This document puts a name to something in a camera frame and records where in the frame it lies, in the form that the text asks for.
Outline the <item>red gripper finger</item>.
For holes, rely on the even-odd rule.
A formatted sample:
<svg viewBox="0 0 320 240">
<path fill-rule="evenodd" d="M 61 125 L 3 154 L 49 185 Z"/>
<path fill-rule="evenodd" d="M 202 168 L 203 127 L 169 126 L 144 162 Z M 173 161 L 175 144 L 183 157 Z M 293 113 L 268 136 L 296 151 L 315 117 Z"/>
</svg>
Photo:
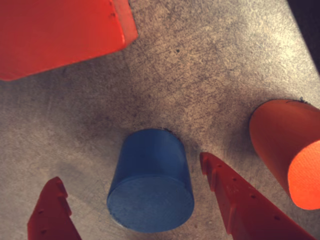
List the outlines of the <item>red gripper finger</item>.
<svg viewBox="0 0 320 240">
<path fill-rule="evenodd" d="M 70 216 L 68 193 L 59 177 L 43 187 L 27 223 L 29 240 L 80 240 Z"/>
<path fill-rule="evenodd" d="M 202 173 L 215 193 L 226 232 L 235 240 L 312 240 L 229 165 L 209 152 L 199 155 Z"/>
</svg>

